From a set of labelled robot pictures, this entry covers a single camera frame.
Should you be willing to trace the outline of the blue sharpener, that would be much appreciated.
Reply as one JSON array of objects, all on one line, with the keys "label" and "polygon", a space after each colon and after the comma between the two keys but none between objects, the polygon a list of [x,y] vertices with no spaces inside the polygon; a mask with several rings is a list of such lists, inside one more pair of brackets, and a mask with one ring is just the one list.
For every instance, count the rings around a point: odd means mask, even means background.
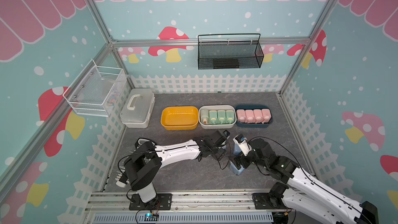
[{"label": "blue sharpener", "polygon": [[241,148],[239,147],[239,145],[234,144],[234,151],[233,151],[234,156],[238,156],[241,152],[242,151],[241,151]]},{"label": "blue sharpener", "polygon": [[241,175],[245,170],[245,168],[243,166],[240,166],[240,168],[237,168],[235,166],[235,164],[233,164],[233,163],[230,163],[229,169],[231,170],[231,172],[234,175],[237,175],[237,176]]}]

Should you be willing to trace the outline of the white plastic storage tub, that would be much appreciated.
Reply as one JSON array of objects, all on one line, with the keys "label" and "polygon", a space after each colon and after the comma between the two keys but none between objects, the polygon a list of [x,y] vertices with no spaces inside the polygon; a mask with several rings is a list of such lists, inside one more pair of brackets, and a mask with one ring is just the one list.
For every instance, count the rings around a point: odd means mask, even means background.
[{"label": "white plastic storage tub", "polygon": [[210,105],[210,106],[202,106],[199,109],[199,123],[201,124],[203,129],[229,129],[232,128],[236,124],[236,113],[235,113],[235,121],[233,124],[228,124],[227,122],[225,124],[202,124],[201,122],[201,116],[200,116],[200,110],[201,109],[207,109],[207,110],[233,110],[235,112],[235,108],[232,107],[231,105]]}]

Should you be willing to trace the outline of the pale green round sharpener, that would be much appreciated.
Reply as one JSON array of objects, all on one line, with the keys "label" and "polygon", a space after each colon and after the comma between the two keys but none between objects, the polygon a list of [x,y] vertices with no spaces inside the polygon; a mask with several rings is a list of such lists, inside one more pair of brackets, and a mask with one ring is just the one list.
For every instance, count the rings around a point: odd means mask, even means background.
[{"label": "pale green round sharpener", "polygon": [[202,124],[208,124],[209,122],[209,110],[201,109],[200,110],[201,122]]}]

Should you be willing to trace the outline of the pink sharpener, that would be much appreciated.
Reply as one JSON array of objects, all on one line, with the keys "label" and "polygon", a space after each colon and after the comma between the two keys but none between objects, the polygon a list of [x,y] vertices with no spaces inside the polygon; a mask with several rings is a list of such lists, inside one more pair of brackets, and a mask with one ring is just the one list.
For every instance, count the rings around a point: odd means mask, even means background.
[{"label": "pink sharpener", "polygon": [[255,123],[262,123],[263,119],[264,119],[262,110],[256,109],[256,110],[253,110],[253,112],[254,112],[254,117],[255,117]]},{"label": "pink sharpener", "polygon": [[264,108],[261,110],[261,112],[263,116],[262,123],[269,123],[272,118],[270,109]]},{"label": "pink sharpener", "polygon": [[256,118],[253,110],[245,110],[246,120],[245,123],[255,123]]},{"label": "pink sharpener", "polygon": [[243,109],[236,111],[237,121],[240,123],[246,123],[246,112]]}]

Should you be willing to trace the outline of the yellow plastic storage tub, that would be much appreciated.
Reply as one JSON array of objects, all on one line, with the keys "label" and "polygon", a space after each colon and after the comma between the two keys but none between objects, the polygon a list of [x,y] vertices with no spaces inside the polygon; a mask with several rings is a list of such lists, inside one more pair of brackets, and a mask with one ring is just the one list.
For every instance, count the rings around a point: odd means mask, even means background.
[{"label": "yellow plastic storage tub", "polygon": [[173,106],[163,110],[161,124],[168,131],[194,130],[199,123],[199,110],[194,106]]}]

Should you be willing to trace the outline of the dark teal storage tub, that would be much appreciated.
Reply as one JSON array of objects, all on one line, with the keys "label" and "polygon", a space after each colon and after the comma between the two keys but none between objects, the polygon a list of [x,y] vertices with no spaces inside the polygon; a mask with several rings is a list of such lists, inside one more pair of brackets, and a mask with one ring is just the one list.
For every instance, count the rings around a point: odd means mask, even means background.
[{"label": "dark teal storage tub", "polygon": [[236,125],[238,127],[241,127],[241,128],[267,128],[268,126],[270,126],[273,123],[273,120],[274,120],[273,116],[272,116],[271,109],[268,106],[266,106],[266,105],[261,105],[261,104],[239,104],[239,105],[236,105],[236,107],[235,107],[236,113],[237,113],[238,110],[245,110],[245,111],[246,110],[253,110],[253,111],[254,110],[268,110],[269,114],[270,114],[269,121],[265,122],[265,123],[262,123],[262,122],[260,122],[260,123],[242,123],[242,122],[240,122],[238,120],[238,117],[237,117]]}]

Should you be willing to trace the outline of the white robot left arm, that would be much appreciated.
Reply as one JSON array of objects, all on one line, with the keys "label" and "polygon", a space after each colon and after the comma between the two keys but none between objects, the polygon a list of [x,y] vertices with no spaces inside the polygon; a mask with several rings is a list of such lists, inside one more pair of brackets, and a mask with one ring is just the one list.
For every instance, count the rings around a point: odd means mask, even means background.
[{"label": "white robot left arm", "polygon": [[149,139],[138,139],[136,150],[121,159],[124,167],[119,170],[121,183],[137,192],[144,204],[155,206],[159,197],[153,180],[161,168],[185,160],[201,161],[209,156],[219,162],[226,154],[224,147],[229,137],[229,131],[217,130],[210,136],[169,146],[157,145]]}]

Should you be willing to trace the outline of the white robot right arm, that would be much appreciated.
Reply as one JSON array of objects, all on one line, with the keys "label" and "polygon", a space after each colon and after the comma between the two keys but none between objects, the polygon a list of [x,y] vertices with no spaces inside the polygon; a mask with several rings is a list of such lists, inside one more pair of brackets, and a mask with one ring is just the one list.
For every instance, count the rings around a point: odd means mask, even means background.
[{"label": "white robot right arm", "polygon": [[269,191],[269,201],[276,207],[285,206],[323,224],[377,224],[377,207],[346,197],[305,171],[296,158],[277,155],[269,138],[247,140],[237,135],[233,141],[240,153],[231,161],[231,168],[240,172],[253,164],[266,169],[266,175],[277,180]]}]

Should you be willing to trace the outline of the white lidded plastic case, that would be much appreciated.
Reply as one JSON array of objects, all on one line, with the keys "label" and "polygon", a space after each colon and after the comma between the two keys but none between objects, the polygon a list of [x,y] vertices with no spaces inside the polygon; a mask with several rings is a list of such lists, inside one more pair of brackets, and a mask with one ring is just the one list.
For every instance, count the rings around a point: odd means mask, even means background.
[{"label": "white lidded plastic case", "polygon": [[124,125],[133,129],[145,129],[155,105],[155,96],[151,89],[132,89],[120,118]]}]

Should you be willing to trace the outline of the green circuit board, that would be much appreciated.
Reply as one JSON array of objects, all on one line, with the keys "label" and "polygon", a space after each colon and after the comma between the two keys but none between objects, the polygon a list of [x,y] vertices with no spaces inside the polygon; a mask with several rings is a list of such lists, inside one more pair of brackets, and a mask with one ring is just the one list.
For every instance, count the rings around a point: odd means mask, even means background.
[{"label": "green circuit board", "polygon": [[159,214],[147,213],[144,216],[145,222],[157,222],[159,220]]}]

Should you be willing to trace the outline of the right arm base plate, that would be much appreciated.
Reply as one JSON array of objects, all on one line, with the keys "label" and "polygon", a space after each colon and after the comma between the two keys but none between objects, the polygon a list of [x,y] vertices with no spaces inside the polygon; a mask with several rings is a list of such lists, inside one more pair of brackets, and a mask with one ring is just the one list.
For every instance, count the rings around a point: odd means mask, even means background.
[{"label": "right arm base plate", "polygon": [[277,192],[252,194],[252,201],[255,205],[255,209],[257,210],[284,209],[286,211],[290,211],[291,208],[287,207],[283,203],[282,201],[283,198],[284,198],[283,194]]}]

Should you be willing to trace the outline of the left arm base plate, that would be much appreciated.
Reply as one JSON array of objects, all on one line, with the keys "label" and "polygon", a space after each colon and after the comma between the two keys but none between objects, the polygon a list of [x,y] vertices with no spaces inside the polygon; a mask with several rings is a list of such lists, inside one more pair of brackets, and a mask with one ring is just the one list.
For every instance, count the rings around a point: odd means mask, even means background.
[{"label": "left arm base plate", "polygon": [[138,194],[132,194],[131,196],[126,196],[130,201],[129,210],[165,210],[169,211],[172,204],[172,194],[158,194],[154,199],[150,200],[148,203],[144,203]]}]

